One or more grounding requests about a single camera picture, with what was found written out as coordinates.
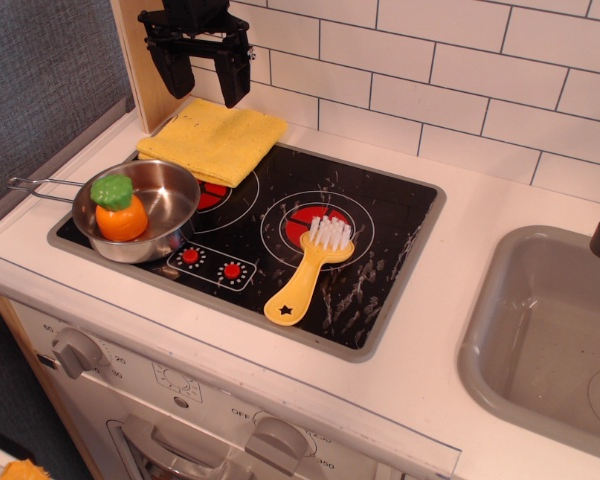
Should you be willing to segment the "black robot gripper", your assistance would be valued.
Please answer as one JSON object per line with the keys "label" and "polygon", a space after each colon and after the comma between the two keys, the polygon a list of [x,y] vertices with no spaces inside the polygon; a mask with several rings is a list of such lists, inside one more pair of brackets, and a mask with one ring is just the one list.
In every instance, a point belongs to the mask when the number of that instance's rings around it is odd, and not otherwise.
{"label": "black robot gripper", "polygon": [[249,24],[230,14],[229,6],[229,1],[163,1],[161,10],[138,15],[153,63],[174,98],[187,96],[195,85],[185,54],[214,56],[227,108],[250,92]]}

